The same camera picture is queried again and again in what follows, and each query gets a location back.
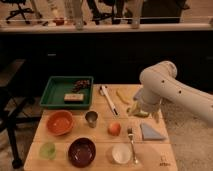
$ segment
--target white bowl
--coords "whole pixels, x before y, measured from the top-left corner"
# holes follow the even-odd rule
[[[126,164],[129,162],[132,152],[128,145],[119,143],[112,149],[112,157],[119,164]]]

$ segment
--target fork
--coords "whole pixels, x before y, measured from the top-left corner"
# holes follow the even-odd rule
[[[137,159],[136,154],[135,154],[134,141],[133,141],[133,135],[134,134],[133,134],[132,128],[127,128],[127,133],[128,133],[128,137],[129,137],[130,142],[131,142],[133,162],[135,164],[137,164],[138,159]]]

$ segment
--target red apple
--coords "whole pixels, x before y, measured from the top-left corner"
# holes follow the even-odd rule
[[[108,126],[108,133],[113,136],[118,136],[121,131],[121,125],[118,122],[110,123]]]

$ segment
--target wooden tabletop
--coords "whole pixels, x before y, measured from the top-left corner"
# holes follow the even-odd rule
[[[104,96],[99,93],[100,85],[94,85],[92,105],[89,110],[70,110],[73,114],[74,126],[71,132],[62,136],[53,136],[46,129],[46,122],[53,110],[44,110],[38,125],[33,143],[30,147],[25,161],[25,171],[59,171],[59,170],[92,170],[92,171],[176,171],[176,161],[169,141],[166,126],[159,110],[159,119],[156,121],[149,116],[141,118],[129,116],[127,109],[133,104],[133,96],[142,87],[141,85],[109,84],[107,89],[113,100],[119,116],[115,116]],[[116,95],[116,91],[121,91],[130,101],[124,104]],[[90,128],[85,120],[85,113],[88,111],[98,113],[97,126]],[[109,123],[117,121],[121,125],[119,136],[109,135],[107,128]],[[142,138],[141,123],[147,123],[156,131],[166,137],[163,141],[144,141]],[[127,127],[131,126],[134,132],[135,150],[139,164],[134,164],[130,160],[127,164],[117,164],[112,158],[112,148],[117,143],[126,143],[129,147],[130,141],[127,136]],[[96,156],[94,161],[85,168],[73,166],[67,157],[67,151],[71,143],[77,138],[86,137],[91,139],[96,146]],[[53,160],[44,159],[39,156],[39,149],[45,142],[54,142],[56,146],[56,157]]]

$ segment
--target green tray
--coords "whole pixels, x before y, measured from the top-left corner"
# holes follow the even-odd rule
[[[78,93],[84,94],[80,103],[65,103],[64,95],[72,93],[74,84],[79,80],[89,80],[90,87],[81,89]],[[51,76],[41,97],[40,106],[48,109],[89,109],[92,102],[93,77],[92,76]]]

